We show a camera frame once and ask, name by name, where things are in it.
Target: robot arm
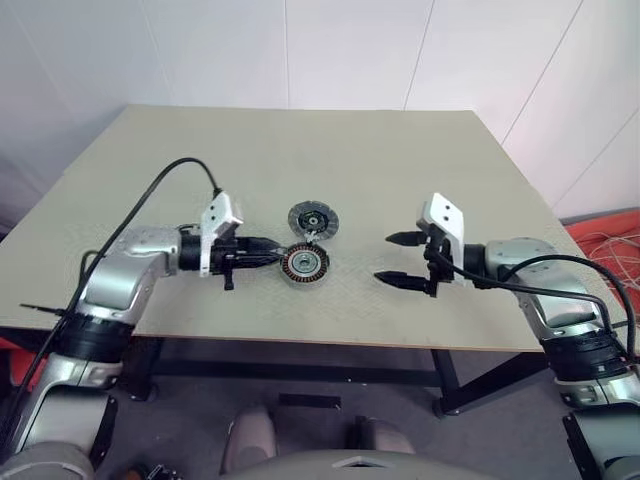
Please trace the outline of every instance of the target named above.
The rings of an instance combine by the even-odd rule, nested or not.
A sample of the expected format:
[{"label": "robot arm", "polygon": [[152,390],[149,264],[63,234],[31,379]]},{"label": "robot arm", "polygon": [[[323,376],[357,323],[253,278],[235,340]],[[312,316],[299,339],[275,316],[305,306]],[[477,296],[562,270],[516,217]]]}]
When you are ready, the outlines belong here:
[{"label": "robot arm", "polygon": [[131,334],[156,281],[179,270],[224,274],[279,261],[280,245],[235,237],[242,223],[220,192],[199,228],[137,227],[115,241],[88,279],[73,315],[57,337],[43,373],[21,410],[9,453],[42,442],[75,445],[97,465],[110,443],[117,404],[106,389],[116,383]]},{"label": "robot arm", "polygon": [[[559,261],[533,263],[501,283],[521,262],[555,254],[553,246],[532,238],[465,245],[462,212],[439,194],[425,205],[417,226],[419,231],[399,232],[387,240],[425,245],[429,278],[392,271],[376,277],[432,297],[440,282],[467,283],[461,272],[477,288],[515,287],[519,306],[556,374],[562,401],[576,409],[564,424],[583,478],[632,478],[624,475],[640,472],[640,379],[635,358],[629,358],[603,318],[606,309],[576,299],[585,297],[586,289]],[[536,293],[541,287],[576,298]]]}]

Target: black cable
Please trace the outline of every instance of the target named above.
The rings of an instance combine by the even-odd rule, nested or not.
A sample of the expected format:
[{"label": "black cable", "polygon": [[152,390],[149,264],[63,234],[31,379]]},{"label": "black cable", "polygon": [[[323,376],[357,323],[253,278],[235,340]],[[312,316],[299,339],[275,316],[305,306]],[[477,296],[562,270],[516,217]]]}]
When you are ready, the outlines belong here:
[{"label": "black cable", "polygon": [[80,282],[80,280],[82,280],[82,277],[84,277],[84,272],[87,270],[87,260],[89,259],[89,257],[91,255],[97,254],[97,250],[87,250],[82,254],[82,259],[80,260],[80,271],[78,272],[78,282]]},{"label": "black cable", "polygon": [[444,265],[447,268],[450,268],[454,272],[462,275],[469,280],[473,280],[475,283],[494,288],[501,288],[503,290],[509,290],[512,292],[521,292],[521,293],[529,293],[532,295],[545,295],[547,297],[560,297],[560,298],[572,298],[574,300],[582,300],[585,302],[592,302],[598,306],[600,310],[600,315],[602,316],[602,321],[605,326],[605,330],[611,333],[613,330],[611,328],[611,319],[609,318],[609,309],[607,308],[607,304],[604,301],[596,297],[595,295],[589,295],[586,293],[576,293],[576,292],[565,292],[563,290],[550,290],[547,288],[538,288],[538,287],[527,287],[525,285],[516,285],[511,283],[504,283],[498,280],[493,280],[491,278],[481,277],[480,275],[475,275],[471,272],[467,272],[462,268],[456,267],[453,263],[451,263],[446,257],[442,254],[437,253],[434,257],[435,261]]},{"label": "black cable", "polygon": [[511,278],[516,272],[522,270],[529,265],[533,265],[538,262],[545,262],[548,260],[563,260],[565,262],[574,262],[579,263],[580,265],[585,265],[587,267],[593,268],[595,271],[600,273],[602,276],[607,278],[613,286],[615,287],[620,299],[622,300],[622,304],[624,306],[625,314],[627,315],[627,355],[629,356],[629,360],[634,361],[636,358],[635,346],[636,346],[636,316],[633,311],[633,304],[629,299],[629,295],[624,289],[624,285],[622,282],[616,277],[611,270],[606,267],[603,267],[599,263],[596,263],[587,258],[574,257],[573,255],[561,255],[561,254],[553,254],[553,255],[540,255],[538,257],[533,257],[524,262],[517,264],[515,267],[508,270],[504,275],[500,277],[500,280],[506,282],[509,278]]},{"label": "black cable", "polygon": [[158,187],[160,182],[162,182],[162,180],[169,174],[169,172],[171,172],[174,168],[178,167],[179,165],[182,165],[183,163],[195,163],[200,165],[200,167],[202,167],[202,169],[207,174],[209,181],[211,182],[211,186],[213,187],[214,198],[216,197],[216,195],[218,195],[218,193],[222,191],[222,189],[218,186],[215,179],[213,178],[213,175],[211,174],[209,167],[207,167],[207,165],[204,162],[202,162],[202,160],[198,160],[197,158],[190,158],[190,157],[174,160],[158,174],[158,176],[153,180],[153,182],[151,182],[151,184],[147,187],[145,192],[142,194],[140,199],[133,206],[131,211],[127,214],[127,216],[122,221],[122,223],[118,225],[118,227],[109,236],[107,241],[104,242],[104,245],[102,245],[100,250],[98,250],[98,252],[95,254],[95,257],[89,264],[89,267],[87,267],[86,270],[84,270],[83,268],[84,274],[80,277],[80,280],[78,281],[78,286],[73,292],[73,295],[71,296],[71,300],[69,300],[69,304],[67,305],[67,308],[65,308],[64,315],[60,317],[60,320],[58,320],[56,325],[53,327],[53,329],[45,339],[44,343],[42,344],[42,347],[33,358],[31,365],[29,365],[29,368],[27,369],[27,372],[25,373],[22,379],[22,382],[20,383],[20,386],[18,387],[18,390],[13,397],[11,406],[7,410],[7,416],[5,417],[5,420],[2,424],[2,428],[0,429],[0,442],[2,442],[2,447],[3,447],[2,449],[4,449],[6,445],[6,441],[10,436],[11,430],[13,428],[14,421],[15,421],[14,416],[17,413],[18,406],[20,404],[20,399],[25,394],[27,387],[29,386],[29,382],[31,382],[31,379],[33,378],[33,375],[36,369],[38,368],[38,365],[40,364],[44,356],[47,354],[47,351],[51,346],[54,338],[67,324],[67,322],[69,321],[70,315],[74,313],[74,310],[78,304],[78,301],[80,300],[80,295],[82,295],[82,291],[86,287],[87,282],[91,277],[91,274],[94,272],[94,270],[98,266],[100,259],[105,256],[105,254],[107,253],[107,250],[109,250],[113,242],[115,242],[115,240],[120,236],[120,234],[124,231],[124,229],[127,228],[127,225],[129,225],[131,220],[133,220],[133,217],[135,217],[138,211],[140,211],[142,206],[149,199],[149,197],[154,192],[154,190]]}]

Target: floor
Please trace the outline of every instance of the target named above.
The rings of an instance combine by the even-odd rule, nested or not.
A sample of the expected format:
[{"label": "floor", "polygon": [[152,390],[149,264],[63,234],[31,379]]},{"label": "floor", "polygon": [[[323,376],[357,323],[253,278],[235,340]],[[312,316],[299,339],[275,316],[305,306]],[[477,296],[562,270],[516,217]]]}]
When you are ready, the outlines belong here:
[{"label": "floor", "polygon": [[[511,356],[494,352],[452,352],[461,382]],[[433,368],[428,351],[390,348],[295,345],[263,342],[169,342],[167,358],[313,363],[326,365]],[[262,402],[273,412],[280,453],[340,448],[355,415],[396,424],[420,454],[497,478],[578,479],[561,418],[566,408],[552,376],[507,397],[437,419],[430,403],[436,389],[393,385],[326,384],[236,379],[160,377],[157,398],[130,401],[122,393],[113,446],[99,479],[119,479],[135,462],[165,463],[185,479],[217,478],[229,422],[243,406]],[[280,393],[339,396],[342,408],[278,406]]]}]

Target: white wall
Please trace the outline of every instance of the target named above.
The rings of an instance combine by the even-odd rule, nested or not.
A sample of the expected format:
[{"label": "white wall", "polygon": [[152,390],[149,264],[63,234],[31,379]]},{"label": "white wall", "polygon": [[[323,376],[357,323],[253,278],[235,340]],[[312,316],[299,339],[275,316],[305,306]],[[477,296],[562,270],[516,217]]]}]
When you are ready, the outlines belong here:
[{"label": "white wall", "polygon": [[127,103],[473,109],[560,217],[640,205],[638,0],[0,0],[0,231]]}]

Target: beige tabletop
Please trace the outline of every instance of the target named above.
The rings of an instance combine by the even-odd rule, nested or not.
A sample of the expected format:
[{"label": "beige tabletop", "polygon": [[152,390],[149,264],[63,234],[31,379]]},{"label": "beige tabletop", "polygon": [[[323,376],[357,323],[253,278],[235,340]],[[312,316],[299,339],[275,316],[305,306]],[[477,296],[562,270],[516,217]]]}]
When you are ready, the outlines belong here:
[{"label": "beige tabletop", "polygon": [[[0,244],[0,326],[50,328],[54,317],[18,304],[64,306],[82,252],[99,247],[155,175],[184,156],[204,160],[240,203],[246,223],[238,235],[293,244],[289,209],[329,204],[340,218],[337,235],[321,242],[331,270],[308,290],[289,286],[277,265],[238,271],[233,292],[221,277],[195,272],[161,279],[137,334],[538,350],[508,292],[443,285],[433,299],[375,280],[379,270],[426,271],[420,249],[384,238],[413,229],[422,202],[440,192],[464,212],[468,243],[531,236],[578,253],[472,112],[131,106]],[[187,165],[156,192],[133,224],[196,222],[210,187]],[[621,320],[597,275],[576,271]]]}]

